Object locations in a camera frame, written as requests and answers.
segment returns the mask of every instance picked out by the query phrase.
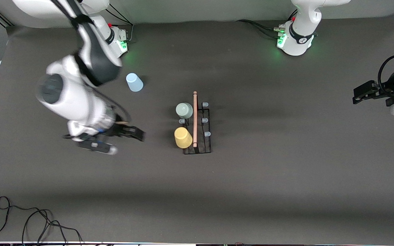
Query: black metal rack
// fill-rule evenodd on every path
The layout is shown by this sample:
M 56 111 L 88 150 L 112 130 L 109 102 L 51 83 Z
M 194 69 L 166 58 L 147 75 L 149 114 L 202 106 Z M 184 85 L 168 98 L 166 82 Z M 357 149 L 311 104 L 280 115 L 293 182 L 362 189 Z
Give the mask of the black metal rack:
M 193 144 L 189 146 L 188 148 L 183 149 L 183 154 L 209 154 L 212 153 L 212 145 L 211 145 L 211 135 L 205 137 L 205 133 L 209 132 L 211 134 L 211 113 L 208 108 L 208 104 L 205 102 L 202 102 L 198 104 L 198 110 L 197 113 L 197 121 L 200 123 L 200 127 L 197 127 L 197 132 L 200 132 L 198 128 L 201 129 L 201 137 L 200 139 L 203 139 L 203 141 L 198 141 L 199 138 L 197 138 L 197 147 L 193 147 Z M 206 123 L 203 123 L 203 118 L 208 119 Z M 186 128 L 188 131 L 188 126 L 189 124 L 189 119 L 185 119 L 185 123 L 182 124 L 184 128 Z

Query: white wall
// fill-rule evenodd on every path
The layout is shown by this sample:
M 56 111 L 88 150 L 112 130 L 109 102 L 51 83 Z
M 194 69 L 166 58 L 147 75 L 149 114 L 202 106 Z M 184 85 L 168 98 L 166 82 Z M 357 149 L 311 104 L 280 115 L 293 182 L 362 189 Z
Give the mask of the white wall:
M 111 0 L 134 23 L 188 21 L 283 20 L 294 10 L 290 0 Z M 41 20 L 22 12 L 11 0 L 0 0 L 0 12 L 17 25 L 36 28 L 69 26 L 67 20 Z M 381 17 L 394 14 L 394 0 L 352 0 L 322 8 L 324 18 Z M 108 22 L 122 22 L 107 12 Z

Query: light blue plastic cup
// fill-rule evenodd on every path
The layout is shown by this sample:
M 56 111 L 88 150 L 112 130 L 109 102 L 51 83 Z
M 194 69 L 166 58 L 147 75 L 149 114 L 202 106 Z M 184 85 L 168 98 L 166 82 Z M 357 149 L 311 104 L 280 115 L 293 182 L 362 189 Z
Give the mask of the light blue plastic cup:
M 129 73 L 126 76 L 126 80 L 130 90 L 133 92 L 138 92 L 144 87 L 144 83 L 135 73 Z
M 176 106 L 175 112 L 180 118 L 188 119 L 193 115 L 193 107 L 187 102 L 182 102 Z

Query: gray table surface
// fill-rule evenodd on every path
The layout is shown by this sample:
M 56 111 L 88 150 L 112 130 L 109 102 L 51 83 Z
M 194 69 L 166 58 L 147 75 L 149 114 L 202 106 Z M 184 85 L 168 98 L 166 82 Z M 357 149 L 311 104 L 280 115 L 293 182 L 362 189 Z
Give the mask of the gray table surface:
M 394 245 L 394 117 L 384 100 L 352 105 L 352 89 L 394 55 L 394 16 L 323 20 L 300 57 L 246 23 L 137 25 L 121 75 L 100 90 L 147 139 L 111 139 L 115 156 L 62 139 L 66 120 L 35 97 L 75 32 L 9 33 L 0 196 L 14 204 L 51 209 L 86 241 Z M 130 72 L 142 91 L 128 89 Z M 194 90 L 211 104 L 214 152 L 184 156 L 174 108 Z M 0 240 L 20 240 L 29 213 L 13 210 Z M 35 240 L 43 221 L 31 223 Z

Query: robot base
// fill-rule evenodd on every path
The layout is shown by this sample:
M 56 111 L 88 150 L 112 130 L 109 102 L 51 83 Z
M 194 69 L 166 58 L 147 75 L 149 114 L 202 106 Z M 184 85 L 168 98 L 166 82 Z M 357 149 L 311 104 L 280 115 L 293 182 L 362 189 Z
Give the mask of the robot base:
M 290 20 L 284 24 L 279 25 L 279 27 L 288 30 L 291 23 L 293 22 Z M 303 53 L 305 53 L 305 51 L 309 47 L 311 47 L 311 42 L 313 39 L 314 39 L 314 35 L 310 40 L 306 41 L 304 44 L 298 44 L 296 39 L 291 37 L 289 32 L 286 32 L 281 37 L 279 37 L 277 47 L 291 56 L 300 56 Z
M 111 50 L 120 57 L 122 54 L 128 51 L 127 32 L 119 29 L 118 27 L 110 28 L 115 35 L 115 39 L 109 44 Z

